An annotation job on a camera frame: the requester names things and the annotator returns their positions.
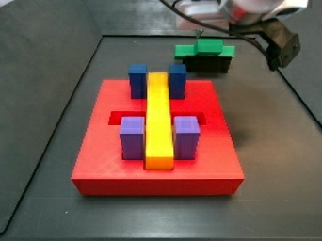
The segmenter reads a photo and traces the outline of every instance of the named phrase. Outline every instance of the red block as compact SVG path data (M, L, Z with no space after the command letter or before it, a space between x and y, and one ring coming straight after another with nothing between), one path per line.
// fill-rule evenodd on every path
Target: red block
M117 136L122 116L144 116L145 100L130 99L128 80L105 80L74 163L72 180L82 195L223 195L241 181L224 115L209 81L187 81L184 100L170 100L173 116L196 116L200 139L195 160L174 160L173 170L144 170L121 160Z

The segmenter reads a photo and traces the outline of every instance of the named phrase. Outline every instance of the yellow bar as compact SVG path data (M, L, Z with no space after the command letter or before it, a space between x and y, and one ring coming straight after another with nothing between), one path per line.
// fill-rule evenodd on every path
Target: yellow bar
M166 73L150 72L146 79L145 169L173 169L173 142Z

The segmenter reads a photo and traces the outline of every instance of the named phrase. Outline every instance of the toy block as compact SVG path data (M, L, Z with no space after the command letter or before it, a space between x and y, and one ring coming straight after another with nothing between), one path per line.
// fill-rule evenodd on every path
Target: toy block
M130 98L145 99L145 75L146 65L132 64L128 70L129 86L130 86Z
M200 136L195 161L176 160L169 171L144 170L122 161L117 115L145 112L145 99L128 98L128 80L104 80L74 162L72 180L81 195L229 195L244 174L211 81L188 80L182 100L169 100L174 116L197 116Z
M174 46L174 59L182 59L187 56L195 55L193 45L176 45Z
M223 51L219 54L220 57L235 57L235 46L223 46Z
M196 117L174 117L173 127L174 159L193 160L200 135Z
M182 61L188 72L227 73L235 47L223 46L223 40L199 39L195 45L176 45L174 59Z
M118 128L121 156L124 160L142 160L144 117L122 117Z
M146 170L169 170L173 168L173 142L165 72L148 73L144 168Z
M182 59L188 72L221 72L227 73L231 57L187 56Z
M184 99L185 66L170 64L168 66L168 96L169 99Z
M195 55L216 56L223 51L223 40L197 39L193 48Z

